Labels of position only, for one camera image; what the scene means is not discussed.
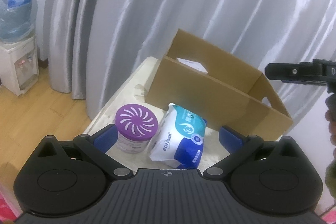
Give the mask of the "person's right hand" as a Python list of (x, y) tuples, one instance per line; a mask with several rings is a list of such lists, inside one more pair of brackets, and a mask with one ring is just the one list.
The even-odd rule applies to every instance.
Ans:
[(325, 118), (329, 122), (329, 133), (330, 133), (330, 142), (333, 146), (335, 146), (336, 141), (336, 123), (331, 116), (330, 110), (327, 110), (325, 113)]

